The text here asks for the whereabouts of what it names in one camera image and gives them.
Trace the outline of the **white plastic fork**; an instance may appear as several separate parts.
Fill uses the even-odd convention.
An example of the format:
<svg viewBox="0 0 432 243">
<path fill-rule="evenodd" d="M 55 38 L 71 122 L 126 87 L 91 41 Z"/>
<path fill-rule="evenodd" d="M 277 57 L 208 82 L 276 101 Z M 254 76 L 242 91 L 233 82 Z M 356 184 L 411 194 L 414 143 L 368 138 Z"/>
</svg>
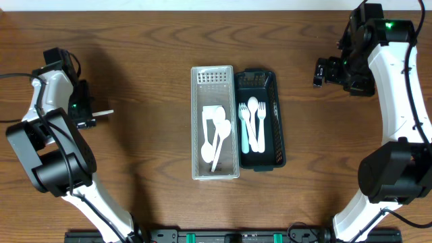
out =
<svg viewBox="0 0 432 243">
<path fill-rule="evenodd" d="M 259 119 L 259 131 L 258 131 L 258 152 L 265 152 L 265 118 L 266 118 L 266 106 L 265 102 L 259 102 L 259 108 L 257 111 L 257 117 Z"/>
</svg>

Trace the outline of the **white plastic spoon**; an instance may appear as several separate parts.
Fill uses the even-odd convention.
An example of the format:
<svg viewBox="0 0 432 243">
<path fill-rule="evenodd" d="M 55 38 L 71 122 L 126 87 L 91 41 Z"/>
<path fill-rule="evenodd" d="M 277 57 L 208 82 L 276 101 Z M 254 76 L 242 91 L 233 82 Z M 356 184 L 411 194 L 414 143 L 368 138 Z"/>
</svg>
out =
<svg viewBox="0 0 432 243">
<path fill-rule="evenodd" d="M 250 112 L 250 125 L 252 127 L 252 131 L 254 132 L 254 135 L 257 135 L 255 116 L 259 108 L 259 102 L 256 97 L 250 97 L 247 105 Z"/>
</svg>

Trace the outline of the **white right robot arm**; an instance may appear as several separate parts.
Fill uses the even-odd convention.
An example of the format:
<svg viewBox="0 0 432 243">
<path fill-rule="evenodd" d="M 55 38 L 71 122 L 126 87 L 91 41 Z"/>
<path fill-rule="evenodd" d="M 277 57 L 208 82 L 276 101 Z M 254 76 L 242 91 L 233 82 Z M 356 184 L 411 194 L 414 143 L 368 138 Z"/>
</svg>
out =
<svg viewBox="0 0 432 243">
<path fill-rule="evenodd" d="M 358 191 L 332 220 L 330 238 L 364 242 L 386 216 L 431 191 L 431 121 L 417 72 L 416 30 L 409 20 L 352 18 L 339 57 L 317 61 L 313 84 L 339 84 L 352 95 L 377 95 L 381 146 L 358 168 Z"/>
</svg>

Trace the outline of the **white utensil handle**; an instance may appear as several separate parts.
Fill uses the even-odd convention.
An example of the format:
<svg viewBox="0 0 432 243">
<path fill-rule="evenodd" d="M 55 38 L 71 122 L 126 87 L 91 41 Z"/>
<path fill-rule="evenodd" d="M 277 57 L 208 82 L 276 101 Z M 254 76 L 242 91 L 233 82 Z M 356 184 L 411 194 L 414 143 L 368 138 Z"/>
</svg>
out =
<svg viewBox="0 0 432 243">
<path fill-rule="evenodd" d="M 216 170 L 216 166 L 219 161 L 221 149 L 223 146 L 223 141 L 230 135 L 231 132 L 231 122 L 228 119 L 223 120 L 218 127 L 218 135 L 220 138 L 219 144 L 217 146 L 217 150 L 215 152 L 215 158 L 213 160 L 211 171 L 214 172 Z"/>
</svg>

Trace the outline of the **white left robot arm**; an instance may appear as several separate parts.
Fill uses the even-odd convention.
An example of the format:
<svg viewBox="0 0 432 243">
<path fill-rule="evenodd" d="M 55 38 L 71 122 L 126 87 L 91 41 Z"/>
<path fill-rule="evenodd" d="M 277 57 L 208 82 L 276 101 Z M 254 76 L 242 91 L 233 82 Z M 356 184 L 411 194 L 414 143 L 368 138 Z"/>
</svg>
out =
<svg viewBox="0 0 432 243">
<path fill-rule="evenodd" d="M 91 148 L 80 133 L 94 125 L 86 81 L 64 70 L 34 70 L 34 93 L 6 137 L 32 185 L 74 205 L 104 242 L 144 242 L 134 218 L 109 195 Z"/>
</svg>

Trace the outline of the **white utensil tip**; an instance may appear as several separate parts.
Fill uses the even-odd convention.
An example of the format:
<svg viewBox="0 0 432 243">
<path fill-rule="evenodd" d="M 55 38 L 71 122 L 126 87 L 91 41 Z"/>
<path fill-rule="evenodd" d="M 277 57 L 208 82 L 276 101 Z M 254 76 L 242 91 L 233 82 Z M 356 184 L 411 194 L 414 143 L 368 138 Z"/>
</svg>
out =
<svg viewBox="0 0 432 243">
<path fill-rule="evenodd" d="M 204 144 L 201 147 L 201 156 L 205 163 L 210 163 L 213 160 L 213 146 L 208 139 L 207 120 L 213 119 L 215 106 L 204 106 L 202 108 L 202 128 L 204 134 Z"/>
</svg>

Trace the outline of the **pale green plastic fork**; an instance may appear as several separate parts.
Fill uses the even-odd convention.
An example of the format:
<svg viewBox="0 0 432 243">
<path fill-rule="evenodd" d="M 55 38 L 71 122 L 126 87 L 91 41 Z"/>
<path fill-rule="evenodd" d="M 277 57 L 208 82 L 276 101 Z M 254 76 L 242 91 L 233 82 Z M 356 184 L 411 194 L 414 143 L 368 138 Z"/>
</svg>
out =
<svg viewBox="0 0 432 243">
<path fill-rule="evenodd" d="M 246 122 L 242 116 L 242 104 L 239 104 L 238 108 L 238 117 L 241 122 L 241 149 L 244 154 L 248 154 L 249 149 L 249 143 L 248 143 L 248 134 L 247 134 L 247 128 L 246 128 Z"/>
</svg>

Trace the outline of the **white utensil handle slanted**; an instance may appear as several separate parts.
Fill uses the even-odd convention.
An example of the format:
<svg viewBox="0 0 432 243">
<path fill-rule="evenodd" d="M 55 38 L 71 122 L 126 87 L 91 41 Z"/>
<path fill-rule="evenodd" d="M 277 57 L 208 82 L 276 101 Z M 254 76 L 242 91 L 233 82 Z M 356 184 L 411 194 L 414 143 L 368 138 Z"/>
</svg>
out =
<svg viewBox="0 0 432 243">
<path fill-rule="evenodd" d="M 223 106 L 218 106 L 213 113 L 213 124 L 215 125 L 215 135 L 213 138 L 213 148 L 216 149 L 217 137 L 219 134 L 219 125 L 225 120 L 225 109 Z"/>
</svg>

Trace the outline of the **white spoon under left arm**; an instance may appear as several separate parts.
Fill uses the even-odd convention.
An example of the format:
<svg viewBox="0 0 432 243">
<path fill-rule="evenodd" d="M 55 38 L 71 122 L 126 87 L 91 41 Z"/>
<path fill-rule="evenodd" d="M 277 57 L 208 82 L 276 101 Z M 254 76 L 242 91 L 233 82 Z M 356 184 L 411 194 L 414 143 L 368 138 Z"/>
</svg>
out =
<svg viewBox="0 0 432 243">
<path fill-rule="evenodd" d="M 105 111 L 98 111 L 92 114 L 93 117 L 100 117 L 100 116 L 104 116 L 104 115 L 109 115 L 112 114 L 114 112 L 114 110 L 110 109 L 110 110 L 105 110 Z"/>
</svg>

